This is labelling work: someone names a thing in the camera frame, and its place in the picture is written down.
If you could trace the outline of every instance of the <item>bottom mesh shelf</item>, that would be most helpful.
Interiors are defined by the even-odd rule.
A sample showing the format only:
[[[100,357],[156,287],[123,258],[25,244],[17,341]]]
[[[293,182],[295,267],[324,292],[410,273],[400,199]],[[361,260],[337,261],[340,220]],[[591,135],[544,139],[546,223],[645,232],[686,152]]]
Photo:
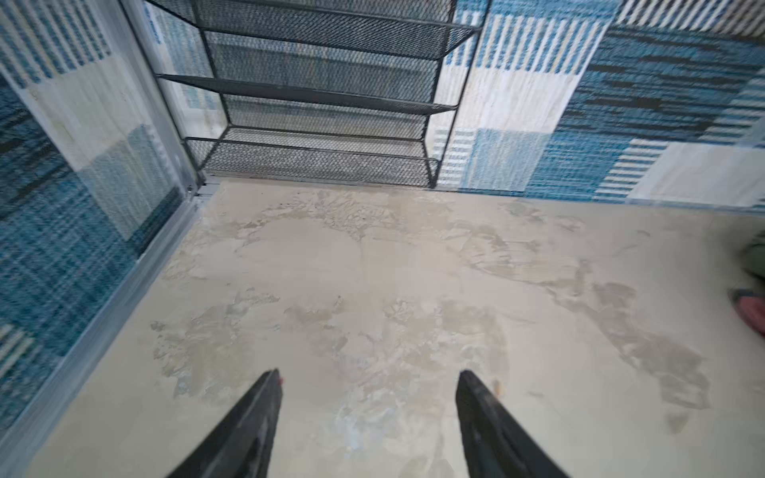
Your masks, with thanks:
[[[223,176],[430,187],[438,165],[429,158],[247,141],[186,138],[186,143],[194,157],[208,153],[202,167],[207,173]]]

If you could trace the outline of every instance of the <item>wire mesh rack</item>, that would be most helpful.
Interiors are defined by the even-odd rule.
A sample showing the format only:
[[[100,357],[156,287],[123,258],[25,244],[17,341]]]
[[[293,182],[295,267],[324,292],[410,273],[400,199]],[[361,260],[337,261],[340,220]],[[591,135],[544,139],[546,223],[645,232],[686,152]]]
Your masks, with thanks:
[[[428,119],[459,106],[433,102],[441,63],[483,27],[452,23],[456,0],[147,3],[197,27],[210,63],[158,80],[219,93],[226,113],[219,138],[184,139],[199,169],[435,187]]]

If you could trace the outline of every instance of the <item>metal shelf frame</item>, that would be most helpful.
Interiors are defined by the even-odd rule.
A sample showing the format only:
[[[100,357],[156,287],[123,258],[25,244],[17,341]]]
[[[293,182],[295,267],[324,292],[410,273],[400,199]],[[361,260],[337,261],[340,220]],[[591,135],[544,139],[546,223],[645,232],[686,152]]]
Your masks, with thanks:
[[[155,73],[155,79],[157,81],[166,80],[174,83],[182,83],[184,85],[209,90],[220,95],[223,111],[225,112],[226,120],[228,121],[228,126],[223,131],[223,134],[219,138],[186,137],[182,140],[187,153],[195,160],[193,162],[196,164],[198,171],[245,177],[320,180],[343,184],[396,184],[413,187],[427,187],[431,189],[435,188],[438,184],[438,175],[441,171],[442,162],[447,154],[449,142],[454,132],[454,124],[457,120],[459,110],[459,102],[461,102],[464,97],[467,80],[470,77],[472,64],[475,59],[478,44],[480,43],[480,35],[476,33],[483,31],[483,26],[486,23],[491,4],[491,0],[489,0],[486,9],[483,12],[480,24],[478,26],[469,26],[441,21],[393,18],[384,15],[329,10],[326,8],[317,8],[306,5],[272,2],[271,0],[210,0],[208,2],[205,0],[145,1],[182,21],[192,24],[200,30],[202,45],[210,63],[212,77]],[[454,17],[456,1],[457,0],[450,0],[450,8],[447,13],[449,19]],[[244,13],[240,15],[241,18],[233,22],[234,25],[232,28],[227,28],[226,25],[219,21],[220,18],[217,19],[218,23],[214,21],[205,22],[205,18],[216,14],[215,11],[209,11],[209,9],[215,5],[218,5],[219,8],[238,8],[239,13]],[[226,13],[225,8],[223,9],[223,13],[229,15],[230,19],[230,11],[229,13]],[[252,20],[252,15],[257,15],[258,13],[262,14],[264,12],[263,9],[270,11],[271,13],[264,15],[263,18],[257,18],[254,22],[246,21],[247,19]],[[291,12],[290,15],[297,15],[296,18],[300,21],[299,28],[293,28],[292,30],[284,31],[281,34],[276,35],[268,34],[268,32],[265,31],[268,28],[280,28],[280,25],[272,24],[274,23],[272,12],[274,11],[288,11]],[[322,21],[322,18],[328,18],[329,20]],[[356,25],[356,29],[358,29],[359,24],[363,26],[362,30],[370,35],[370,39],[368,39],[368,41],[358,41],[358,38],[356,38],[354,44],[346,44],[349,42],[346,42],[344,39],[353,37],[355,33],[353,33],[353,29],[344,30],[343,28],[348,25],[352,27]],[[382,38],[382,36],[384,36],[383,34],[387,33],[385,27],[387,24],[398,26],[405,25],[405,28],[400,28],[397,32],[404,32],[410,35],[410,37],[413,35],[412,32],[425,32],[425,34],[420,36],[415,34],[414,39],[412,40],[412,38],[407,38],[406,35],[402,33],[399,35],[398,40],[393,41],[390,44],[384,44],[384,42],[380,43],[378,42],[378,38]],[[324,31],[324,36],[322,37],[319,35],[317,31]],[[432,35],[431,40],[433,37],[435,38],[435,46],[429,47],[430,49],[424,47],[420,50],[414,49],[414,53],[412,53],[412,48],[408,48],[408,52],[403,49],[401,51],[392,51],[391,45],[398,45],[399,47],[404,45],[404,48],[406,48],[406,41],[410,41],[410,44],[413,44],[416,47],[422,47],[424,44],[423,37],[427,37],[428,32],[432,33],[433,31],[447,33],[435,36]],[[210,38],[206,32],[214,32],[214,34],[235,34],[242,37],[265,38],[265,40],[259,42],[288,41],[300,44],[317,45],[316,47],[339,48],[340,51],[347,50],[348,52],[362,52],[361,54],[385,54],[393,57],[392,60],[399,57],[401,61],[432,61],[434,62],[435,78],[433,78],[432,84],[429,86],[430,91],[427,93],[430,96],[430,102],[411,101],[408,99],[397,99],[384,96],[369,96],[332,91],[331,89],[304,88],[221,78],[218,68],[216,68],[216,58],[211,51]],[[459,47],[468,38],[473,37],[474,35],[475,39],[472,42],[471,48],[469,48],[469,51],[466,51],[467,58],[469,58],[470,61],[468,62],[468,72],[459,94],[459,101],[453,106],[433,103],[443,58],[454,48]],[[377,46],[371,49],[368,48],[369,44],[372,43]],[[339,81],[342,83],[342,73],[339,75],[339,78]],[[266,105],[263,102],[279,103],[277,106],[273,107],[276,109],[283,107],[285,110],[290,110],[292,108],[300,109],[301,105],[312,105],[314,110],[331,109],[327,110],[329,116],[340,116],[340,120],[337,124],[332,125],[331,128],[338,129],[338,126],[340,126],[340,130],[342,131],[346,125],[348,125],[348,128],[350,129],[349,133],[353,132],[353,128],[350,125],[353,124],[353,120],[356,118],[354,115],[359,115],[359,112],[369,111],[371,115],[370,118],[372,118],[370,121],[372,122],[365,125],[365,128],[362,128],[365,133],[363,135],[305,129],[305,125],[310,125],[311,122],[314,121],[310,115],[305,117],[307,119],[306,122],[301,122],[301,127],[303,129],[284,128],[283,124],[285,122],[285,116],[281,112],[278,112],[277,115],[282,115],[282,117],[280,117],[279,120],[276,120],[281,127],[269,128],[267,127],[269,126],[268,124],[262,124],[270,121],[268,114],[261,115],[263,121],[260,121],[260,119],[254,121],[257,126],[241,125],[232,121],[229,107],[227,105],[227,97],[231,101],[239,101],[242,103],[245,107],[243,110],[245,115],[250,114],[246,109],[248,106],[247,103],[249,103],[249,101],[245,101],[247,97],[262,99],[260,106],[261,108],[266,109],[272,106]],[[258,105],[259,104],[253,100],[253,114],[255,115],[257,115],[258,112]],[[306,109],[309,113],[315,112],[314,110]],[[239,119],[242,119],[242,111],[236,112],[238,113]],[[379,112],[381,115],[379,123],[377,122],[378,119],[376,119],[374,112]],[[449,128],[448,140],[444,145],[441,159],[428,158],[427,149],[425,147],[425,134],[428,128],[429,116],[443,112],[454,112],[451,126]],[[376,135],[378,127],[383,127],[389,132],[399,133],[404,131],[404,129],[400,129],[398,125],[393,128],[389,124],[390,122],[395,122],[395,119],[385,118],[382,115],[394,115],[396,118],[403,118],[402,121],[405,123],[402,124],[406,124],[406,136],[396,137]],[[322,122],[323,120],[324,117],[319,116],[318,121]],[[422,127],[422,133],[419,138],[409,137],[414,133],[412,131],[413,125],[417,125],[417,128],[420,126]],[[292,135],[292,137],[284,138],[283,140],[280,138],[279,141],[275,141],[276,144],[227,138],[227,135],[235,129],[252,130],[254,132],[283,133],[284,135]],[[418,153],[416,156],[411,156],[407,154],[399,154],[395,151],[391,154],[369,151],[345,151],[342,149],[310,148],[295,145],[295,142],[299,143],[299,136],[301,135],[318,135],[320,137],[337,139],[337,141],[326,141],[325,143],[319,141],[317,143],[319,145],[330,144],[335,146],[343,145],[344,141],[353,139],[360,141],[364,140],[367,141],[366,146],[371,145],[367,149],[373,150],[375,149],[375,141],[379,143],[379,147],[382,150],[385,149],[385,141],[405,141],[419,145],[422,150],[422,155]],[[240,138],[246,138],[246,135],[239,136]],[[253,137],[267,138],[268,135],[254,135]],[[406,148],[400,148],[397,151],[408,152]]]

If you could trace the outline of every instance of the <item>stained surface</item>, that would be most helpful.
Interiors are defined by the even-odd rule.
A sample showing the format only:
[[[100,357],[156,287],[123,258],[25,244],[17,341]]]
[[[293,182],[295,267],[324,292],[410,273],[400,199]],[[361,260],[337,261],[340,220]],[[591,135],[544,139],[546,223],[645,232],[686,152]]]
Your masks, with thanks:
[[[765,219],[224,182],[29,476],[165,476],[265,369],[269,476],[464,477],[470,368],[571,476],[761,476]]]

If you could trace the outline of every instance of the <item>red object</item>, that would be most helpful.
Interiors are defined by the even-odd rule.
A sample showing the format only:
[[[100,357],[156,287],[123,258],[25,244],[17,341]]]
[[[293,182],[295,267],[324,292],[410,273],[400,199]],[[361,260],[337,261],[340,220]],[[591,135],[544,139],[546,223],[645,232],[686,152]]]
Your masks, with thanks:
[[[739,317],[749,327],[765,335],[765,300],[759,297],[742,297],[735,305]]]

